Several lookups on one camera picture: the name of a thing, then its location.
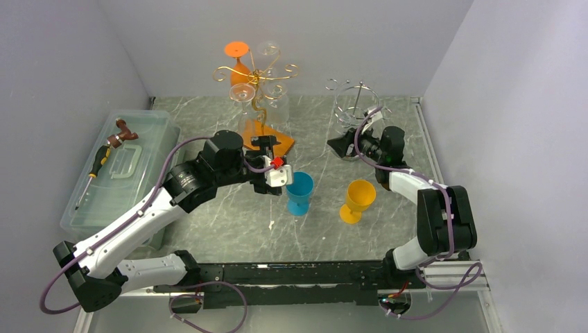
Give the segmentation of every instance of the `red part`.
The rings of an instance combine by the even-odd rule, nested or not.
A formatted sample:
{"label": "red part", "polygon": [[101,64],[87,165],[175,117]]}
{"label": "red part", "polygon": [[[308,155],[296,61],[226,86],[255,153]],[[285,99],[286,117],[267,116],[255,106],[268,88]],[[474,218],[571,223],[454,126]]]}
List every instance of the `red part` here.
{"label": "red part", "polygon": [[273,161],[270,164],[273,164],[274,169],[277,170],[277,168],[279,168],[282,165],[284,165],[284,160],[281,157],[276,157],[276,158],[273,159]]}

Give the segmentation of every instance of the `cable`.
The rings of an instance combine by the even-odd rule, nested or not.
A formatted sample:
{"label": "cable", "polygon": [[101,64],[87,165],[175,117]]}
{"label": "cable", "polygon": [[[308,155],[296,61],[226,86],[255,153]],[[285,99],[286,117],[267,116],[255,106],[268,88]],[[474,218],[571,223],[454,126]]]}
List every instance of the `cable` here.
{"label": "cable", "polygon": [[[147,198],[147,200],[145,201],[145,204],[143,206],[141,206],[141,209],[140,209],[141,211],[144,211],[146,208],[148,208],[149,205],[151,205],[151,203],[155,200],[155,197],[157,196],[157,194],[159,193],[159,191],[161,189],[164,177],[167,172],[167,168],[168,168],[175,152],[178,151],[178,149],[180,149],[185,144],[188,144],[192,141],[203,140],[203,139],[210,139],[210,137],[192,137],[191,139],[188,139],[186,141],[179,143],[176,147],[174,147],[171,150],[171,152],[167,155],[167,158],[164,162],[164,166],[162,167],[161,172],[159,173],[159,178],[157,179],[157,182],[155,183],[154,190],[153,190],[153,192],[151,192],[151,195],[149,196],[149,198]],[[74,305],[70,305],[68,307],[65,307],[63,309],[59,309],[59,310],[53,310],[53,309],[47,308],[45,301],[47,299],[47,294],[49,294],[49,291],[51,290],[51,287],[55,284],[55,282],[58,280],[58,278],[61,275],[63,275],[68,269],[70,269],[73,265],[77,264],[80,260],[86,258],[88,256],[88,253],[94,252],[100,245],[104,244],[106,241],[108,241],[112,237],[116,236],[118,233],[120,233],[122,230],[124,230],[126,227],[128,227],[132,222],[134,222],[135,219],[137,219],[138,217],[139,217],[139,215],[137,213],[134,213],[130,218],[128,218],[126,221],[124,221],[124,223],[122,223],[119,227],[117,227],[116,229],[111,231],[109,234],[104,236],[102,239],[98,240],[96,243],[91,245],[85,252],[83,252],[79,256],[73,258],[70,262],[68,262],[65,266],[63,266],[63,268],[61,268],[61,270],[58,272],[58,274],[53,279],[51,279],[49,284],[43,289],[43,292],[41,293],[41,298],[39,300],[39,308],[41,309],[41,311],[43,311],[45,314],[62,314],[62,313],[65,313],[65,312],[68,312],[72,309],[77,308],[80,305],[79,302]]]}
{"label": "cable", "polygon": [[253,166],[251,166],[251,164],[249,164],[247,162],[247,160],[244,159],[244,158],[243,158],[243,162],[245,163],[245,166],[247,167],[247,169],[249,169],[249,171],[251,171],[253,173],[265,173],[265,172],[267,172],[269,170],[274,169],[274,166],[273,165],[266,166],[265,168],[261,168],[261,169],[256,169]]}
{"label": "cable", "polygon": [[[355,153],[359,156],[359,158],[364,161],[365,163],[367,163],[368,165],[370,165],[371,167],[374,167],[376,169],[380,169],[380,170],[384,170],[384,171],[389,171],[389,172],[400,172],[400,173],[406,173],[408,175],[412,175],[418,178],[421,178],[422,180],[424,180],[425,182],[431,184],[431,186],[435,187],[436,189],[438,189],[441,194],[443,195],[443,200],[445,203],[445,212],[447,213],[447,233],[449,235],[449,251],[447,252],[447,254],[443,257],[434,257],[431,258],[429,261],[424,262],[423,264],[421,264],[421,267],[427,267],[428,265],[432,264],[433,262],[437,261],[437,260],[444,260],[444,259],[449,259],[450,256],[453,255],[453,253],[455,252],[455,241],[453,238],[453,217],[451,214],[451,202],[449,201],[449,195],[447,193],[447,190],[445,188],[443,188],[443,186],[441,186],[440,184],[436,183],[434,180],[430,179],[429,177],[425,176],[422,173],[419,172],[415,172],[409,169],[396,169],[396,168],[390,168],[390,167],[386,167],[386,166],[381,166],[378,165],[376,163],[374,163],[373,161],[367,159],[365,156],[363,156],[363,154],[359,151],[359,145],[358,145],[358,139],[359,139],[359,134],[361,133],[363,127],[368,123],[368,120],[377,112],[379,112],[382,109],[382,107],[378,107],[375,110],[371,111],[370,113],[368,113],[364,120],[361,122],[361,124],[358,126],[358,128],[355,131],[355,136],[354,136],[354,149],[355,149]],[[467,276],[471,273],[471,271],[475,268],[478,267],[478,271],[476,272],[476,274],[468,281],[466,281]],[[468,284],[472,283],[475,279],[477,279],[481,274],[482,274],[482,264],[480,262],[476,262],[473,265],[471,265],[466,273],[463,275],[460,283],[458,283],[455,286],[447,286],[447,287],[440,287],[440,286],[435,286],[433,284],[428,283],[427,281],[425,281],[425,279],[420,275],[419,269],[416,269],[416,274],[417,277],[419,278],[419,280],[421,280],[423,283],[425,283],[426,286],[428,286],[429,288],[432,289],[439,289],[439,290],[452,290],[455,289],[453,291],[453,293],[449,296],[449,298],[447,298],[447,300],[445,300],[445,302],[439,307],[437,308],[435,311],[431,312],[430,314],[427,314],[425,316],[416,316],[416,317],[401,317],[400,315],[398,315],[398,318],[402,318],[402,319],[406,319],[406,320],[422,320],[422,319],[428,319],[431,318],[435,315],[437,315],[438,313],[440,313],[450,302],[451,300],[453,300],[453,298],[455,297],[455,295],[457,294],[457,292],[459,291],[460,288],[467,286]]]}
{"label": "cable", "polygon": [[460,290],[461,286],[464,284],[465,279],[471,273],[471,271],[474,270],[475,267],[478,267],[478,271],[474,275],[473,280],[475,280],[476,278],[478,278],[478,276],[480,276],[482,274],[482,264],[480,262],[476,262],[475,264],[471,265],[467,269],[467,271],[465,271],[465,274],[461,278],[461,281],[458,284],[459,287],[457,287],[456,290],[454,290],[453,293],[451,293],[451,295],[445,300],[445,302],[443,302],[443,304],[441,304],[441,306],[438,307],[435,311],[431,312],[430,314],[425,314],[423,316],[405,317],[405,316],[398,315],[397,318],[399,318],[399,319],[405,319],[407,321],[422,321],[422,320],[429,319],[431,317],[434,317],[434,316],[438,315],[456,297],[456,295],[457,295],[458,291]]}
{"label": "cable", "polygon": [[402,288],[397,292],[397,293],[391,293],[390,295],[388,295],[388,298],[397,298],[399,297],[408,287],[408,281],[406,281],[403,285]]}
{"label": "cable", "polygon": [[[195,289],[195,288],[198,288],[198,287],[209,286],[211,284],[221,284],[223,286],[227,286],[229,288],[232,288],[241,297],[241,300],[243,301],[243,318],[241,318],[241,321],[239,322],[239,324],[237,324],[237,326],[234,329],[230,330],[227,333],[235,333],[235,332],[237,332],[241,328],[241,326],[243,326],[243,323],[245,322],[245,318],[247,318],[247,300],[245,299],[245,295],[243,295],[243,292],[241,290],[239,290],[239,288],[237,288],[233,284],[230,284],[230,283],[224,282],[224,281],[211,281],[211,282],[199,283],[199,284],[195,284],[195,285],[187,286],[187,287],[184,287],[184,286],[177,286],[177,287],[180,287],[182,289]],[[172,309],[173,302],[175,300],[177,300],[178,298],[183,298],[183,297],[194,297],[194,295],[192,295],[190,293],[183,293],[182,295],[178,295],[178,296],[172,298],[170,300],[170,302],[169,302],[169,313],[171,314],[171,317],[178,319],[182,323],[184,323],[184,324],[186,324],[186,325],[188,325],[188,326],[190,326],[190,327],[192,327],[192,328],[194,328],[196,330],[199,330],[202,333],[212,333],[210,331],[207,331],[207,330],[201,328],[200,326],[197,326],[196,324],[192,323],[191,321],[188,321],[188,320],[186,320],[186,319],[178,316],[175,312],[173,312],[173,309]]]}

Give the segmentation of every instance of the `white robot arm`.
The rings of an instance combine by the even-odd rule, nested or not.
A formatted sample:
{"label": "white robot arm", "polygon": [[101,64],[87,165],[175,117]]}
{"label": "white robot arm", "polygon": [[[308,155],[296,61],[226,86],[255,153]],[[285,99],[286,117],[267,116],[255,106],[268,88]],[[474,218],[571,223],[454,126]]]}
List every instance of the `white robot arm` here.
{"label": "white robot arm", "polygon": [[[153,259],[124,258],[158,230],[213,199],[219,187],[249,182],[257,193],[282,194],[281,187],[293,181],[293,171],[285,164],[285,157],[274,158],[275,137],[258,137],[253,144],[260,150],[244,156],[241,136],[226,130],[217,132],[196,159],[173,167],[160,188],[152,189],[105,229],[75,245],[58,244],[53,253],[62,267],[82,257],[65,275],[83,309],[102,309],[120,294],[135,289],[197,283],[198,265],[185,250]],[[154,191],[153,201],[141,211]],[[112,235],[134,215],[138,217]]]}
{"label": "white robot arm", "polygon": [[[418,203],[418,193],[420,190],[435,189],[435,187],[421,178],[412,176],[409,173],[400,172],[390,173],[389,187],[391,191],[402,195],[415,205]],[[401,271],[412,270],[432,257],[422,250],[418,237],[414,237],[403,246],[395,248],[392,253],[394,263]]]}

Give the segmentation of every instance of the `blue cup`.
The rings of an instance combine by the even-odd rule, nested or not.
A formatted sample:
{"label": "blue cup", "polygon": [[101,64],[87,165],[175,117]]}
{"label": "blue cup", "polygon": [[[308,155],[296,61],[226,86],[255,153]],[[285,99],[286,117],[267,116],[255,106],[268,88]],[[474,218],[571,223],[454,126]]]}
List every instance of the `blue cup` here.
{"label": "blue cup", "polygon": [[294,181],[286,185],[288,195],[288,211],[294,216],[302,216],[309,211],[310,198],[314,189],[314,181],[306,172],[296,171]]}

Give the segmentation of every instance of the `screwdriver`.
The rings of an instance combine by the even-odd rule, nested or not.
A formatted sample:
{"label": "screwdriver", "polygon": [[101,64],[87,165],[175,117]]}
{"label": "screwdriver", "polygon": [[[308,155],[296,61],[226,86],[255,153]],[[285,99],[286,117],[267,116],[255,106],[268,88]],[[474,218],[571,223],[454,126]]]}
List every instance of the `screwdriver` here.
{"label": "screwdriver", "polygon": [[86,192],[88,192],[88,187],[90,187],[90,183],[92,182],[92,180],[94,178],[96,178],[98,176],[98,171],[100,171],[100,169],[102,169],[102,166],[108,160],[108,156],[110,156],[110,143],[105,144],[104,146],[100,147],[98,149],[98,151],[96,152],[96,157],[94,158],[92,170],[90,170],[90,172],[88,173],[88,183],[86,184],[86,187],[84,188],[84,192],[82,192],[82,195],[80,196],[80,198],[78,199],[78,202],[76,203],[76,210],[78,210],[80,205],[82,205],[82,200],[84,200],[84,196],[86,195]]}
{"label": "screwdriver", "polygon": [[92,182],[92,180],[94,178],[98,177],[98,171],[100,171],[100,169],[102,169],[102,166],[108,160],[108,156],[110,155],[110,147],[112,147],[113,149],[116,149],[120,145],[122,145],[124,141],[136,140],[139,138],[139,136],[136,133],[132,133],[128,129],[127,123],[124,120],[117,118],[116,119],[116,126],[121,129],[121,132],[118,134],[110,135],[106,139],[106,144],[104,146],[100,147],[98,149],[98,151],[96,152],[96,157],[94,158],[92,170],[90,170],[90,172],[88,173],[88,177],[89,177],[88,183],[86,184],[86,187],[84,188],[84,192],[82,192],[82,196],[80,196],[80,198],[78,199],[78,202],[76,203],[75,210],[78,210],[78,208],[82,205],[82,201],[84,200],[84,196],[88,192],[88,188],[90,187],[90,183]]}

